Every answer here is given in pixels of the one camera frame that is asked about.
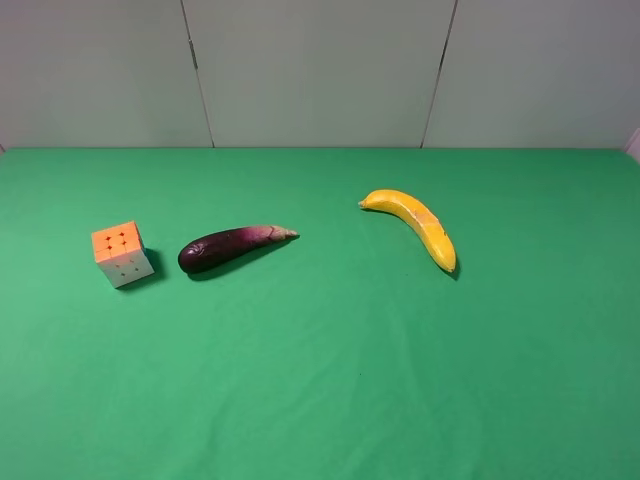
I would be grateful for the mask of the multicolour puzzle cube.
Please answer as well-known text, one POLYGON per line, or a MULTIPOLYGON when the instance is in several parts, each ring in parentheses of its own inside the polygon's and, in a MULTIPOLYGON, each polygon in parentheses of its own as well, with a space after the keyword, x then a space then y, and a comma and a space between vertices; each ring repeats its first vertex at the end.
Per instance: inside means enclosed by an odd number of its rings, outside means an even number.
POLYGON ((114 288, 155 273, 134 221, 91 234, 96 264, 114 288))

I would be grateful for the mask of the yellow banana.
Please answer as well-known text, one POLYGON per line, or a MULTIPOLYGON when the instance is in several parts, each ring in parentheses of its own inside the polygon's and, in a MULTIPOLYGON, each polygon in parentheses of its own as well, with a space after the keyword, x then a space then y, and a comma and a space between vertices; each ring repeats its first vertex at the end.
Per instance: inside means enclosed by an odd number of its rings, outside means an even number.
POLYGON ((379 189, 370 192, 358 206, 398 217, 419 236, 440 269, 447 273, 456 270, 457 256, 449 235, 431 210, 415 197, 398 190, 379 189))

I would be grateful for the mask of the purple eggplant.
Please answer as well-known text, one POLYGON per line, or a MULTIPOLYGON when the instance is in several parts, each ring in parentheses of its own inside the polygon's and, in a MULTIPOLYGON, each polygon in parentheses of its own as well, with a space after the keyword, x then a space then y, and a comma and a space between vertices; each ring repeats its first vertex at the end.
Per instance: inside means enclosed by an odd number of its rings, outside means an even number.
POLYGON ((219 231, 188 243, 178 255, 178 265, 186 274, 199 274, 256 249, 298 237, 297 231, 276 225, 246 226, 219 231))

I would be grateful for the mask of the green table cloth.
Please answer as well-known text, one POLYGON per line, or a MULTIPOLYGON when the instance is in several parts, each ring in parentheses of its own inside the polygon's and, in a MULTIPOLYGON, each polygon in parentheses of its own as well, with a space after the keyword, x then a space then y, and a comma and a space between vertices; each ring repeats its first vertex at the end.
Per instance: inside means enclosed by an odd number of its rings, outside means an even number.
POLYGON ((639 167, 615 150, 14 149, 5 479, 635 479, 639 167), (440 269, 391 214, 439 219, 440 269), (114 288, 91 234, 134 221, 114 288), (299 237, 186 274, 205 235, 299 237))

